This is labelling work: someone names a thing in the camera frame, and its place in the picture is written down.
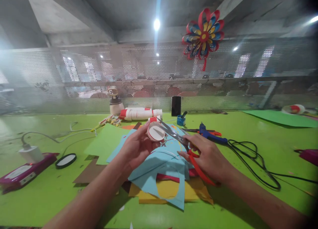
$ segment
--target ceiling light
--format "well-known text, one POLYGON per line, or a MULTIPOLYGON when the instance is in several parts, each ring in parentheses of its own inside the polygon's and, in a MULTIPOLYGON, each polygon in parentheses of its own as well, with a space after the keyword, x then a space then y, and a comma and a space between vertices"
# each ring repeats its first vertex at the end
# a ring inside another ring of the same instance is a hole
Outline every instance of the ceiling light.
POLYGON ((316 22, 316 21, 318 21, 318 16, 314 17, 314 18, 311 19, 309 22, 310 22, 310 23, 314 23, 314 22, 316 22))
POLYGON ((158 31, 160 28, 160 21, 159 19, 155 19, 154 23, 153 23, 153 28, 155 29, 155 31, 158 31))

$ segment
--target black cable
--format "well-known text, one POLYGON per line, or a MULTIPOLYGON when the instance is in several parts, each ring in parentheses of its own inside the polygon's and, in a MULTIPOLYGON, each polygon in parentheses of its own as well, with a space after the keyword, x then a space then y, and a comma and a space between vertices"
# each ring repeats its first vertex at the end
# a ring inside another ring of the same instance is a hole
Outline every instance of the black cable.
POLYGON ((283 176, 283 177, 289 177, 289 178, 295 178, 295 179, 300 179, 300 180, 304 180, 307 182, 311 182, 311 183, 315 183, 318 184, 317 181, 313 181, 310 179, 305 179, 305 178, 300 178, 300 177, 296 177, 296 176, 291 176, 291 175, 285 175, 285 174, 277 174, 277 173, 273 173, 273 172, 269 172, 265 166, 265 161, 264 158, 258 153, 258 148, 256 146, 256 144, 249 142, 249 141, 242 141, 242 142, 238 142, 235 140, 228 140, 228 147, 233 150, 233 152, 240 158, 240 160, 246 165, 246 167, 252 172, 252 174, 261 182, 263 183, 265 186, 272 188, 274 190, 279 191, 281 189, 281 185, 280 183, 276 180, 276 178, 273 175, 279 175, 279 176, 283 176), (254 149, 248 147, 246 144, 251 144, 254 146, 254 149), (249 151, 253 152, 255 155, 252 156, 244 151, 242 151, 240 148, 237 147, 237 145, 240 145, 242 147, 244 147, 245 149, 248 149, 249 151), (243 154, 246 157, 248 157, 249 159, 251 159, 252 161, 254 161, 262 170, 265 171, 265 173, 268 175, 268 177, 275 183, 275 185, 269 184, 268 182, 266 182, 265 180, 263 180, 260 176, 258 176, 257 173, 255 173, 255 171, 251 168, 251 166, 244 160, 244 158, 240 155, 243 154))

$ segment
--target black smartphone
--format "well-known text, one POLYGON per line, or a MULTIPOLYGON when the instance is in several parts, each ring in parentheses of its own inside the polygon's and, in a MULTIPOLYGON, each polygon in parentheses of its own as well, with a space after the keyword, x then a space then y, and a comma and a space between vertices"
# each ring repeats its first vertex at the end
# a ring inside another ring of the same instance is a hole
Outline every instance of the black smartphone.
POLYGON ((171 116, 181 115, 181 97, 180 96, 172 97, 171 107, 172 107, 171 116))

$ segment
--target paper flower decoration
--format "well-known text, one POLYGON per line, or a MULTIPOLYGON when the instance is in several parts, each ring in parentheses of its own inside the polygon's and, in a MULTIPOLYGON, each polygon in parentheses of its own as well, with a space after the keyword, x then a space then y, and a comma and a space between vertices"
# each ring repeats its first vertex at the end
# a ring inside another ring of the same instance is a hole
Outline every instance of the paper flower decoration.
POLYGON ((199 15, 198 22, 189 22, 186 26, 186 34, 182 37, 182 43, 187 44, 184 54, 188 56, 189 60, 195 57, 200 60, 204 59, 203 71, 205 71, 209 52, 217 51, 219 41, 224 38, 224 33, 221 31, 224 21, 219 20, 219 17, 219 10, 210 13, 208 8, 204 9, 199 15))

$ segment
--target green table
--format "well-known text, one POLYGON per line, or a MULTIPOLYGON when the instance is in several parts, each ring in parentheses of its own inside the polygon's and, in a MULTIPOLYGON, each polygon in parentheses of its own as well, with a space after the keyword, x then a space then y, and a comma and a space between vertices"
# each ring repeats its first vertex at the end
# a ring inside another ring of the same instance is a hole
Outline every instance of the green table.
MULTIPOLYGON (((18 154, 21 149, 21 132, 38 131, 48 135, 64 134, 69 124, 77 121, 74 129, 93 128, 104 115, 30 115, 0 117, 0 175, 4 175, 24 164, 18 154)), ((164 120, 173 119, 164 114, 164 120)), ((301 159, 294 149, 317 148, 317 128, 290 128, 242 113, 188 114, 187 128, 198 128, 204 122, 207 129, 214 129, 228 139, 252 141, 259 147, 267 168, 281 174, 293 173, 296 176, 316 179, 317 167, 301 159)), ((0 225, 3 226, 43 226, 82 189, 72 182, 89 164, 84 149, 94 140, 93 134, 79 134, 61 144, 36 134, 27 139, 32 145, 38 145, 42 152, 76 153, 78 158, 71 166, 57 170, 54 165, 48 167, 26 187, 0 195, 0 225)), ((275 192, 259 183, 238 157, 227 147, 219 146, 224 156, 242 173, 259 185, 285 201, 302 213, 308 214, 315 198, 310 194, 317 191, 312 183, 283 178, 279 180, 282 189, 275 192)), ((264 178, 255 164, 251 166, 264 178)), ((170 205, 139 205, 138 198, 129 198, 120 189, 100 225, 105 228, 263 228, 262 220, 226 187, 209 188, 215 201, 214 206, 205 202, 186 203, 184 212, 170 205)))

